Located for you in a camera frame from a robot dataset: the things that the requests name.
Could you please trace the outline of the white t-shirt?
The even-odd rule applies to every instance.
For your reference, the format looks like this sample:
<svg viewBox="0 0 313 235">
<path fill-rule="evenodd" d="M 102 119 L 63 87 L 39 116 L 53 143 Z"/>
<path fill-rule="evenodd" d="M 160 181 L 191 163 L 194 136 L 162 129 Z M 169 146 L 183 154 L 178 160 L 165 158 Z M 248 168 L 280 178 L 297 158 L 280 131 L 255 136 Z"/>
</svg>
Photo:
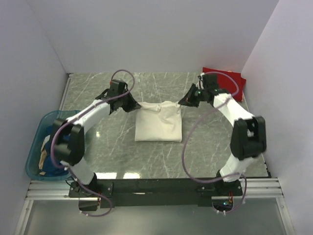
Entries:
<svg viewBox="0 0 313 235">
<path fill-rule="evenodd" d="M 135 117 L 135 141 L 182 141 L 181 107 L 177 102 L 141 102 Z"/>
</svg>

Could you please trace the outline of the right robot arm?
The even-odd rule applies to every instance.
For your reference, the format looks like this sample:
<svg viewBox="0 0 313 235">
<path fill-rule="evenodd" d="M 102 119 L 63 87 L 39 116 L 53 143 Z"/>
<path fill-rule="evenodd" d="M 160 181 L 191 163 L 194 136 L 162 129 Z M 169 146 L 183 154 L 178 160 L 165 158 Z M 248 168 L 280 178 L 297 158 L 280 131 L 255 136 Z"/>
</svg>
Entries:
<svg viewBox="0 0 313 235">
<path fill-rule="evenodd" d="M 218 84 L 219 72 L 203 72 L 198 83 L 192 84 L 186 95 L 178 102 L 187 107 L 198 107 L 206 102 L 229 121 L 233 130 L 230 140 L 231 154 L 225 165 L 211 180 L 195 179 L 201 184 L 214 184 L 218 195 L 226 195 L 235 189 L 246 168 L 267 148 L 266 122 L 262 116 L 255 116 L 245 110 L 228 90 Z"/>
</svg>

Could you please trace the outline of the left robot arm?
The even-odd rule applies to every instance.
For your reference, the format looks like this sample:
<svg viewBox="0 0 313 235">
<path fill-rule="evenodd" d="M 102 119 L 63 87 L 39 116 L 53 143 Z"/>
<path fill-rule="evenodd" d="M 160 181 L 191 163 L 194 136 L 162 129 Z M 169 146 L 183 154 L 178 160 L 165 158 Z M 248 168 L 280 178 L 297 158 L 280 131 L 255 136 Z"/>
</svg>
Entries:
<svg viewBox="0 0 313 235">
<path fill-rule="evenodd" d="M 102 118 L 118 109 L 129 113 L 141 108 L 130 93 L 128 84 L 112 79 L 110 87 L 78 114 L 56 119 L 50 135 L 50 157 L 56 168 L 67 170 L 87 197 L 100 192 L 96 174 L 84 159 L 85 133 Z"/>
</svg>

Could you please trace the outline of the folded red t-shirt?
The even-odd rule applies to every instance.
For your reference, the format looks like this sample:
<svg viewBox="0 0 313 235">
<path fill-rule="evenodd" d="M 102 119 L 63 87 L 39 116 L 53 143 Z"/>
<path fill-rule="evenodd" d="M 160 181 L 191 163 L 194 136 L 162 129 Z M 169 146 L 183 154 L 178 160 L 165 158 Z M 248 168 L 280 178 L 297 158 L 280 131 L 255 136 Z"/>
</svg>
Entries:
<svg viewBox="0 0 313 235">
<path fill-rule="evenodd" d="M 214 69 L 210 69 L 210 68 L 206 68 L 203 67 L 202 68 L 202 72 L 221 72 L 223 74 L 228 75 L 229 77 L 231 77 L 235 83 L 237 84 L 239 91 L 234 95 L 234 99 L 238 102 L 242 102 L 244 95 L 243 95 L 243 88 L 246 84 L 246 80 L 243 79 L 241 77 L 240 73 L 237 72 L 231 72 L 231 71 L 223 71 L 223 70 L 214 70 Z M 227 91 L 229 91 L 231 94 L 235 93 L 237 88 L 235 86 L 235 84 L 225 75 L 222 74 L 217 74 L 217 83 L 219 84 L 219 87 L 221 89 L 226 89 Z"/>
</svg>

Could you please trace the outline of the beige t-shirt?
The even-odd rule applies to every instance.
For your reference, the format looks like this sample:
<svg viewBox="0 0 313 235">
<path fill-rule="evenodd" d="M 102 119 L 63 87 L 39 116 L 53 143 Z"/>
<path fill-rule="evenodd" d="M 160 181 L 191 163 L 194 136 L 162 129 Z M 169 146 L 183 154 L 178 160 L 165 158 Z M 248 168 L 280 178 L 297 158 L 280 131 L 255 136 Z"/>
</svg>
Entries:
<svg viewBox="0 0 313 235">
<path fill-rule="evenodd" d="M 52 177 L 52 174 L 51 172 L 48 172 L 48 171 L 44 171 L 43 170 L 43 167 L 44 167 L 44 162 L 45 162 L 45 159 L 47 157 L 47 151 L 45 149 L 45 145 L 48 143 L 49 141 L 49 138 L 50 138 L 50 135 L 46 136 L 44 138 L 44 141 L 43 141 L 43 144 L 42 144 L 42 147 L 41 147 L 41 155 L 40 155 L 40 160 L 39 160 L 39 164 L 38 164 L 38 167 L 39 167 L 39 170 L 40 170 L 40 175 L 43 175 L 43 176 L 46 176 L 46 177 Z"/>
</svg>

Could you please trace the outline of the blue t-shirt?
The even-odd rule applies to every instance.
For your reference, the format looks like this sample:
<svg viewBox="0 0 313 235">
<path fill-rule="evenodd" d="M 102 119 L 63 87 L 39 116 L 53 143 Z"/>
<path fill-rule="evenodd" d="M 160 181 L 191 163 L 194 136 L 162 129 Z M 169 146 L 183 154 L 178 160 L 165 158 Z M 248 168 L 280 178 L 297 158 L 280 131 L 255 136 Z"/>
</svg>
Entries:
<svg viewBox="0 0 313 235">
<path fill-rule="evenodd" d="M 52 132 L 52 125 L 50 125 L 50 126 L 48 126 L 46 128 L 46 136 L 50 135 L 51 132 Z M 51 160 L 51 157 L 50 157 L 50 148 L 51 148 L 51 144 L 48 141 L 48 143 L 45 145 L 45 149 L 47 151 L 47 157 L 46 157 L 45 162 L 44 162 L 43 170 L 51 172 L 52 177 L 67 175 L 68 171 L 65 171 L 63 169 L 58 169 L 52 163 L 52 160 Z"/>
</svg>

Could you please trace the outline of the teal plastic basket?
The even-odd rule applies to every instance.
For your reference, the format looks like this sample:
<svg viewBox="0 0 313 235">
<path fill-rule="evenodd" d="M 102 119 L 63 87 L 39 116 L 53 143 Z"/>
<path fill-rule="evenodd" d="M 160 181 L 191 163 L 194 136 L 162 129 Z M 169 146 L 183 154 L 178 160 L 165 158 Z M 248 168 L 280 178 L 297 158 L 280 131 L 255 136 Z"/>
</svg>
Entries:
<svg viewBox="0 0 313 235">
<path fill-rule="evenodd" d="M 25 164 L 25 171 L 27 175 L 34 181 L 44 181 L 44 182 L 54 182 L 54 181 L 65 181 L 71 177 L 71 174 L 68 173 L 64 176 L 57 177 L 45 177 L 40 175 L 40 170 L 38 167 L 40 155 L 41 155 L 41 147 L 46 136 L 46 128 L 50 125 L 53 125 L 54 121 L 58 118 L 66 119 L 68 117 L 74 116 L 79 113 L 79 110 L 71 110 L 71 111 L 52 111 L 46 114 L 41 121 L 39 122 L 37 132 L 35 134 L 33 143 L 31 145 L 28 158 Z"/>
</svg>

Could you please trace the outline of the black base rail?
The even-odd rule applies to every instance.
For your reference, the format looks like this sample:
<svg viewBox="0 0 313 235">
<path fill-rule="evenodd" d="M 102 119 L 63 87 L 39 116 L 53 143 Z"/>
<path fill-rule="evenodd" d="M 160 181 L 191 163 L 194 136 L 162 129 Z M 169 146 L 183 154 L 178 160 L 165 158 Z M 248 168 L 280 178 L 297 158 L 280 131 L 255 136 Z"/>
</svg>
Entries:
<svg viewBox="0 0 313 235">
<path fill-rule="evenodd" d="M 99 193 L 105 199 L 86 192 L 72 182 L 68 196 L 79 200 L 79 209 L 95 211 L 96 207 L 138 206 L 212 206 L 213 197 L 242 196 L 239 180 L 231 183 L 219 181 L 200 184 L 188 178 L 173 179 L 103 179 L 98 180 Z"/>
</svg>

